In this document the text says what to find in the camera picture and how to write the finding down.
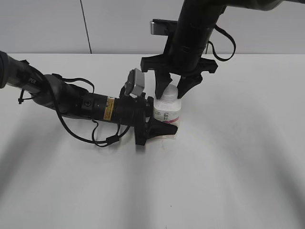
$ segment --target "bottle cap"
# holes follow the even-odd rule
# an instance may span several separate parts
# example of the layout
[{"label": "bottle cap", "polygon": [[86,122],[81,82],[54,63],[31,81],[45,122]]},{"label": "bottle cap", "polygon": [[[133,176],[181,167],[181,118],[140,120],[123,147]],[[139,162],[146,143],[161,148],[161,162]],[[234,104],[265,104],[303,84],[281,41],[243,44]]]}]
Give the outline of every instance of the bottle cap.
[{"label": "bottle cap", "polygon": [[165,103],[172,103],[178,99],[178,88],[175,85],[168,85],[164,90],[161,100]]}]

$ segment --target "cable strap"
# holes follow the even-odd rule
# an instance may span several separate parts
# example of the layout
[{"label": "cable strap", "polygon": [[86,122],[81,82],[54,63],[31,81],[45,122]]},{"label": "cable strap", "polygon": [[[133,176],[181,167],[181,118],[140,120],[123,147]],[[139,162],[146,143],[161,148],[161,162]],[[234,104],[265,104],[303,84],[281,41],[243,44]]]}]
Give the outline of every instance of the cable strap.
[{"label": "cable strap", "polygon": [[234,46],[233,54],[229,58],[227,58],[227,59],[221,58],[220,56],[217,55],[213,43],[209,41],[208,44],[210,44],[212,46],[213,55],[215,56],[215,58],[217,60],[222,61],[222,62],[228,61],[228,60],[230,60],[235,55],[236,43],[234,41],[234,38],[230,34],[228,34],[225,30],[223,30],[222,28],[218,27],[217,25],[215,25],[215,30],[217,32],[221,33],[222,35],[224,35],[225,37],[227,37],[232,42],[232,44]]}]

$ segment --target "white tabletop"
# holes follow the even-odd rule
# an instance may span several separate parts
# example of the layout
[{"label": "white tabletop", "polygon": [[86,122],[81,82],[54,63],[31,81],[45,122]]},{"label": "white tabletop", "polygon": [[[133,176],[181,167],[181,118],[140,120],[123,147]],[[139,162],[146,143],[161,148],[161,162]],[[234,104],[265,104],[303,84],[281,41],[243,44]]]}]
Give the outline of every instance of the white tabletop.
[{"label": "white tabletop", "polygon": [[[143,55],[11,56],[117,97]],[[82,143],[54,111],[1,89],[0,228],[305,228],[305,55],[237,55],[203,77],[177,139],[146,147],[133,129],[109,148]],[[145,84],[153,95],[153,72]],[[90,138],[92,122],[66,120]],[[115,131],[102,124],[100,138]]]}]

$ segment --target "black cable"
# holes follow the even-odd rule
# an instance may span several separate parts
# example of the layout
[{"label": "black cable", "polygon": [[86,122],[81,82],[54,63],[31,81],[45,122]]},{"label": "black cable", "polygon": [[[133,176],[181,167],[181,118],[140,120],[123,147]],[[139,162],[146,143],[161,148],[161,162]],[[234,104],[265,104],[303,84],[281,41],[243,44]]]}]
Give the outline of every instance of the black cable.
[{"label": "black cable", "polygon": [[233,54],[231,55],[231,57],[229,57],[228,59],[224,59],[224,58],[221,58],[217,55],[216,51],[215,51],[215,48],[214,48],[214,45],[212,42],[208,42],[208,44],[210,44],[212,46],[212,50],[213,50],[213,55],[215,56],[215,58],[219,61],[222,61],[222,62],[225,62],[225,61],[228,61],[230,60],[234,55],[235,55],[235,51],[236,51],[236,43],[234,41],[234,38],[228,34],[225,30],[223,30],[222,28],[219,28],[217,25],[215,25],[215,29],[216,31],[218,31],[219,33],[221,33],[222,35],[224,35],[225,37],[227,37],[233,44],[234,46],[234,51],[233,51]]},{"label": "black cable", "polygon": [[19,104],[22,104],[24,102],[24,100],[31,100],[31,99],[35,99],[40,93],[38,93],[37,95],[34,95],[30,98],[23,98],[23,95],[24,95],[24,89],[21,90],[21,93],[20,93],[20,98],[18,99],[18,102]]},{"label": "black cable", "polygon": [[209,48],[209,42],[206,44],[205,55],[208,53],[208,48]]},{"label": "black cable", "polygon": [[62,79],[62,81],[66,82],[66,83],[73,83],[73,82],[76,82],[76,81],[85,82],[93,88],[92,93],[94,93],[94,90],[95,90],[94,84],[91,83],[89,80],[86,80],[86,79],[83,79],[83,78],[73,78],[73,79],[61,78],[61,79]]},{"label": "black cable", "polygon": [[94,93],[94,90],[95,90],[95,86],[93,83],[91,83],[89,80],[86,80],[84,78],[72,78],[72,79],[68,79],[68,78],[63,78],[61,75],[59,74],[56,74],[56,73],[53,73],[52,75],[56,76],[58,79],[66,82],[66,83],[73,83],[73,82],[76,82],[76,81],[82,81],[82,82],[85,82],[87,84],[89,84],[92,88],[93,88],[93,91],[92,93]]},{"label": "black cable", "polygon": [[99,145],[99,144],[97,143],[97,141],[95,140],[95,137],[94,137],[95,131],[96,131],[96,129],[98,128],[99,123],[98,123],[96,120],[94,120],[94,119],[92,119],[92,121],[96,124],[96,127],[95,127],[94,130],[92,131],[91,138],[92,138],[92,141],[95,142],[95,145],[98,146],[98,147],[100,147],[100,148],[105,148],[105,147],[107,147],[107,146],[110,146],[110,145],[113,144],[114,142],[117,142],[117,141],[118,141],[121,137],[123,137],[123,136],[128,132],[128,130],[130,129],[130,126],[127,126],[126,129],[123,131],[123,133],[121,133],[121,134],[119,135],[119,131],[120,131],[120,129],[121,129],[121,122],[119,122],[119,123],[118,123],[118,130],[117,130],[116,134],[113,135],[113,136],[111,136],[111,137],[108,137],[108,138],[107,138],[107,139],[113,139],[113,141],[108,141],[108,143],[107,143],[106,145],[101,146],[101,145]]}]

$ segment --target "yellow warning label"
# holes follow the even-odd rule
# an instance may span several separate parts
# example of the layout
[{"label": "yellow warning label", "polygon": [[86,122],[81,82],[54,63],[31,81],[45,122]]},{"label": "yellow warning label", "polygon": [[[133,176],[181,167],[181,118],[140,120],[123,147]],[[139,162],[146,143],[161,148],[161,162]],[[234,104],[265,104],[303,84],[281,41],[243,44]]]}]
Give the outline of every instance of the yellow warning label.
[{"label": "yellow warning label", "polygon": [[107,107],[106,107],[105,113],[104,113],[104,120],[111,121],[113,107],[114,107],[114,98],[108,97]]}]

